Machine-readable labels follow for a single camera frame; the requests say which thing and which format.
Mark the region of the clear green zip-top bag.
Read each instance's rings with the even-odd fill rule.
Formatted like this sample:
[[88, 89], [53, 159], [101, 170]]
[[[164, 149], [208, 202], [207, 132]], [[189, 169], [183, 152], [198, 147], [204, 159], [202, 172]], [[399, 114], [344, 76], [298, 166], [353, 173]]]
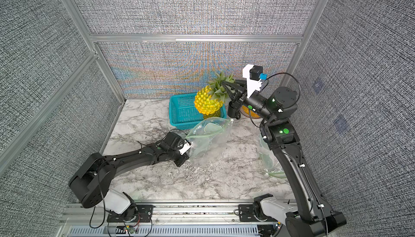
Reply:
[[265, 143], [261, 134], [258, 134], [258, 142], [259, 147], [257, 147], [257, 153], [262, 161], [266, 175], [274, 178], [286, 179], [286, 175], [280, 162], [269, 149], [269, 146]]

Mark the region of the yellow pineapple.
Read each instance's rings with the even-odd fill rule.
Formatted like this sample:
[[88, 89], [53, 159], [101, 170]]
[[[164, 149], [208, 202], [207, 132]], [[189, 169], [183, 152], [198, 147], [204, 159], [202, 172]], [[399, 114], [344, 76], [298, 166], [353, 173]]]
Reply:
[[222, 109], [221, 108], [217, 109], [215, 112], [213, 112], [211, 114], [204, 114], [203, 115], [204, 119], [214, 118], [214, 117], [218, 117], [218, 118], [222, 117]]

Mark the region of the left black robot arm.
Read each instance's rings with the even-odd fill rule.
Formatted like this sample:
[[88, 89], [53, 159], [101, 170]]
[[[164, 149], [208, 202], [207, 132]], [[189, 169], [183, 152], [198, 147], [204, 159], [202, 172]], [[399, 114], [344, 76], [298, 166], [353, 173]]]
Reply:
[[132, 197], [110, 188], [113, 179], [134, 169], [172, 161], [177, 167], [188, 159], [191, 142], [175, 132], [155, 143], [117, 155], [91, 154], [69, 180], [69, 188], [84, 208], [101, 207], [107, 222], [136, 221], [145, 214]]

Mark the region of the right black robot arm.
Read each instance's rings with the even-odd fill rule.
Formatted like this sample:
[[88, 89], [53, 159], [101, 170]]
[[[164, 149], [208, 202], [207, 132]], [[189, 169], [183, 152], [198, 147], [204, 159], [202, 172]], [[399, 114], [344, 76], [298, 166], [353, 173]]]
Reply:
[[342, 212], [335, 211], [323, 197], [302, 151], [299, 136], [290, 122], [297, 110], [300, 93], [288, 87], [277, 88], [269, 98], [247, 92], [247, 83], [222, 82], [229, 93], [228, 115], [238, 118], [242, 106], [263, 120], [259, 130], [263, 141], [279, 161], [291, 186], [297, 207], [265, 194], [254, 199], [252, 215], [258, 221], [273, 219], [283, 223], [292, 237], [322, 237], [346, 224]]

